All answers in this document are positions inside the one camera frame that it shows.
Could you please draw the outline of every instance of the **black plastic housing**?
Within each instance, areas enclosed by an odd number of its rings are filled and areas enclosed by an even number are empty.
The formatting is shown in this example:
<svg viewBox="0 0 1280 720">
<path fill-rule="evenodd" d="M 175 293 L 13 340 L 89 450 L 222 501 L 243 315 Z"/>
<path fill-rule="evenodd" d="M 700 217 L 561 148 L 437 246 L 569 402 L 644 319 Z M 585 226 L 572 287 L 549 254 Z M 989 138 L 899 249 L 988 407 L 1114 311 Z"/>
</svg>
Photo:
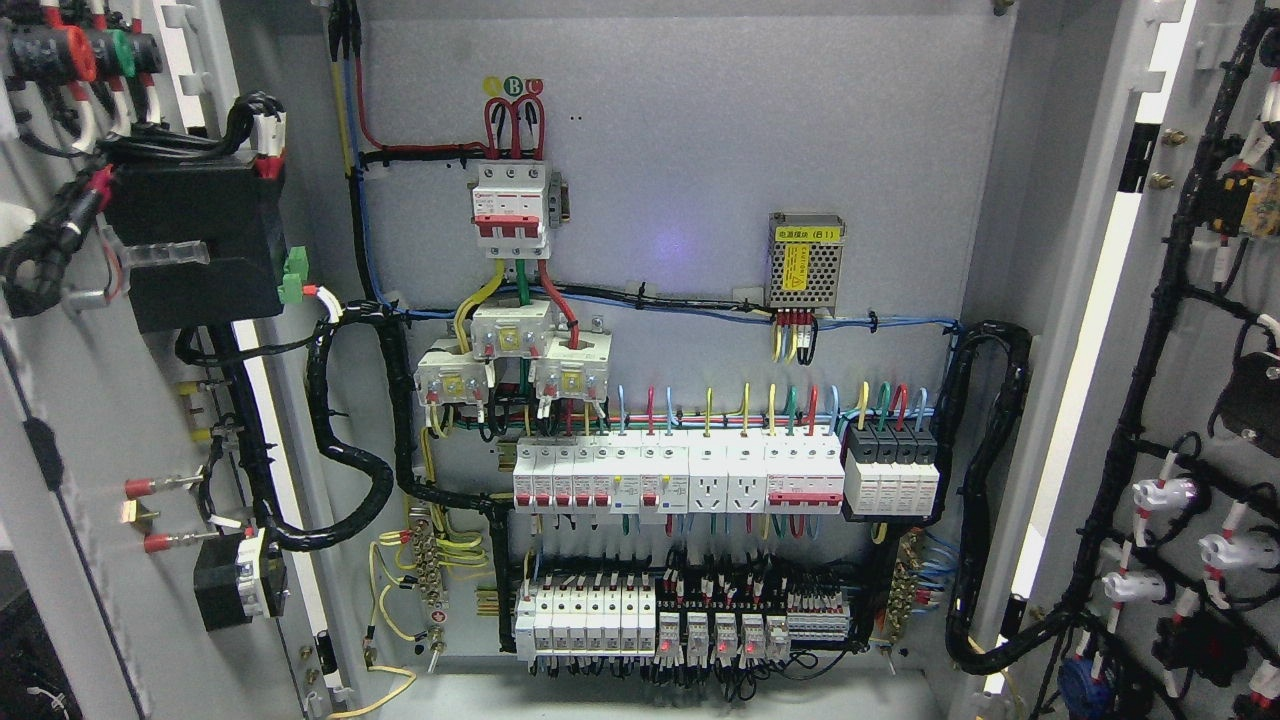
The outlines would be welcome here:
<svg viewBox="0 0 1280 720">
<path fill-rule="evenodd" d="M 210 263 L 136 268 L 129 299 L 141 332 L 269 318 L 283 310 L 279 199 L 251 158 L 127 165 L 106 220 L 125 246 L 204 241 Z"/>
</svg>

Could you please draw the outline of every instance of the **miniature circuit breaker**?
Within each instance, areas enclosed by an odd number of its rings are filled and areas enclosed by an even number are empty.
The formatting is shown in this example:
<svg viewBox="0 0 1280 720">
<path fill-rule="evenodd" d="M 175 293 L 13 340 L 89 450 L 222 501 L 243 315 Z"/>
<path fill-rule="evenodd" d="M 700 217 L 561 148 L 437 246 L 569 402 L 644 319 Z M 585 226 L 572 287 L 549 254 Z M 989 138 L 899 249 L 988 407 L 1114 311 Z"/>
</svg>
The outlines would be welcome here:
<svg viewBox="0 0 1280 720">
<path fill-rule="evenodd" d="M 465 355 L 456 340 L 438 340 L 417 363 L 413 379 L 426 409 L 461 402 L 475 405 L 481 416 L 489 398 L 489 368 Z"/>
<path fill-rule="evenodd" d="M 571 350 L 568 333 L 556 333 L 547 355 L 534 361 L 530 373 L 539 418 L 547 416 L 554 400 L 581 400 L 602 411 L 609 397 L 609 340 L 607 333 L 584 333 L 577 350 Z"/>
<path fill-rule="evenodd" d="M 769 220 L 767 305 L 835 314 L 844 250 L 845 220 L 840 215 L 774 213 Z"/>
<path fill-rule="evenodd" d="M 489 258 L 545 260 L 553 227 L 552 177 L 544 163 L 481 163 L 471 188 L 471 215 Z M 559 217 L 558 210 L 554 215 Z"/>
<path fill-rule="evenodd" d="M 524 306 L 490 301 L 471 316 L 471 350 L 479 360 L 536 360 L 547 354 L 554 332 L 552 305 L 545 300 Z"/>
</svg>

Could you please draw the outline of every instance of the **yellow label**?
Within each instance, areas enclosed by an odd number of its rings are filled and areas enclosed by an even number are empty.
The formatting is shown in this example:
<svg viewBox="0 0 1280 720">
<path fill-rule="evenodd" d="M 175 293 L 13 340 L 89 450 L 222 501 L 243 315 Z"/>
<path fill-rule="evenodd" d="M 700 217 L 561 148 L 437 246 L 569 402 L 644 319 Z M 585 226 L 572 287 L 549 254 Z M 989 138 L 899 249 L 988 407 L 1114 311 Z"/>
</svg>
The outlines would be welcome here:
<svg viewBox="0 0 1280 720">
<path fill-rule="evenodd" d="M 794 225 L 773 229 L 774 242 L 840 242 L 835 225 Z"/>
<path fill-rule="evenodd" d="M 809 246 L 787 245 L 782 250 L 782 290 L 801 291 L 809 287 Z"/>
</svg>

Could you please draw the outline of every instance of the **red toggle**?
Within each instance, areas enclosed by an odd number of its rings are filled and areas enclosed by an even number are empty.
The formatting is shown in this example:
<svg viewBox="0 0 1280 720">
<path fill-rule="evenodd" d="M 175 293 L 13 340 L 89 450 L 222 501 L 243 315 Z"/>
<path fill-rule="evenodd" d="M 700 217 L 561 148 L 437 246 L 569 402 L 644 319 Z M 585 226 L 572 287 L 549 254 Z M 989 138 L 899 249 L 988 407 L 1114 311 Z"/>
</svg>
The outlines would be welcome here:
<svg viewBox="0 0 1280 720">
<path fill-rule="evenodd" d="M 538 218 L 534 215 L 476 215 L 480 237 L 516 237 L 516 231 L 524 231 L 525 237 L 538 237 Z"/>
</svg>

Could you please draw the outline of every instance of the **green connector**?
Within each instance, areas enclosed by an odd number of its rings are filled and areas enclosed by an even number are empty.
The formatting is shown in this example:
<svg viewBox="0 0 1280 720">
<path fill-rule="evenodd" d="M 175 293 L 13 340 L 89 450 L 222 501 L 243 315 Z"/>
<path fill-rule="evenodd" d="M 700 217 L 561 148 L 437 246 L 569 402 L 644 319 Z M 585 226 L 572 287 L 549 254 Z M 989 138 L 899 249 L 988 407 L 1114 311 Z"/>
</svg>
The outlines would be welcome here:
<svg viewBox="0 0 1280 720">
<path fill-rule="evenodd" d="M 283 305 L 302 302 L 302 286 L 307 284 L 307 275 L 311 274 L 311 263 L 307 260 L 307 249 L 301 245 L 291 247 L 284 258 L 284 277 L 275 292 L 280 296 Z"/>
</svg>

